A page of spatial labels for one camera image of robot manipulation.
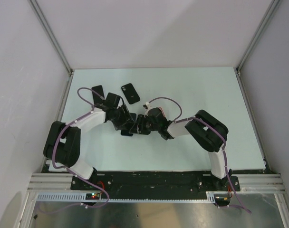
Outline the black smartphone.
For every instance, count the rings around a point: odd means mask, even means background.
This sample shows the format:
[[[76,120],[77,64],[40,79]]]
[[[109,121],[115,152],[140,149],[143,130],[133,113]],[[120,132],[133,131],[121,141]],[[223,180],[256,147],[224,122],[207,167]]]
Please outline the black smartphone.
[[[130,133],[128,130],[121,130],[120,134],[126,137],[132,137],[133,133]]]

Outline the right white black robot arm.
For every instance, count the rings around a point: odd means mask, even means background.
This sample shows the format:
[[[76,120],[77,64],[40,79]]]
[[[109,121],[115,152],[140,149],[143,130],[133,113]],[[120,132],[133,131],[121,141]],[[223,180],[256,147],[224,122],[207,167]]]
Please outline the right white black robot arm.
[[[224,190],[229,185],[225,147],[228,128],[205,110],[198,111],[194,116],[181,120],[168,120],[161,108],[145,106],[144,115],[138,115],[129,132],[132,134],[149,135],[158,132],[165,140],[191,135],[196,142],[208,152],[212,185],[217,190]]]

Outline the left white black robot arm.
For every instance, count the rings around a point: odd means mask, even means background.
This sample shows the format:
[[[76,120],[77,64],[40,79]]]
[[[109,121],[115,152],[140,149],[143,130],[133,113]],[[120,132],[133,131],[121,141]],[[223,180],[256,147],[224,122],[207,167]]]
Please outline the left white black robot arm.
[[[135,122],[125,103],[119,105],[121,96],[108,93],[101,99],[88,113],[69,123],[53,122],[43,149],[43,155],[52,161],[55,169],[66,168],[80,176],[81,184],[88,190],[97,186],[98,178],[93,175],[94,167],[81,157],[82,134],[108,121],[117,131],[128,130]]]

